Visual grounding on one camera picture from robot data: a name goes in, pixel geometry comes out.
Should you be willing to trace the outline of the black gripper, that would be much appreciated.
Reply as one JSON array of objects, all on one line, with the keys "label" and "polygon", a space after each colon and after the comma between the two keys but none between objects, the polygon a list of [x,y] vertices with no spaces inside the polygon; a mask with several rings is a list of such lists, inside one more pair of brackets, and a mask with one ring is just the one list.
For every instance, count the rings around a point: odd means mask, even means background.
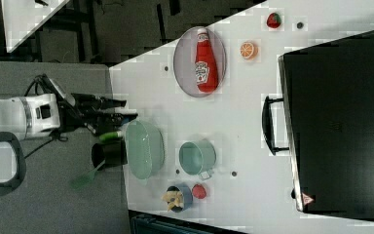
[{"label": "black gripper", "polygon": [[59,111],[60,134],[74,132],[79,128],[87,128],[93,135],[102,135],[119,128],[136,119],[137,113],[105,113],[105,109],[125,107],[125,100],[94,95],[71,94],[58,95],[57,107]]}]

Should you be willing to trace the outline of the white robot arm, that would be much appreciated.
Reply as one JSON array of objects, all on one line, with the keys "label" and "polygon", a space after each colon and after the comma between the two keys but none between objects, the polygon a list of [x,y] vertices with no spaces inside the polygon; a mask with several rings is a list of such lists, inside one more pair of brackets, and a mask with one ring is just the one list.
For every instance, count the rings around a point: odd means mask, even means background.
[{"label": "white robot arm", "polygon": [[78,128],[104,136],[137,117],[135,112],[107,111],[126,104],[124,100],[81,94],[0,98],[0,196],[15,191],[24,181],[23,140],[56,138]]}]

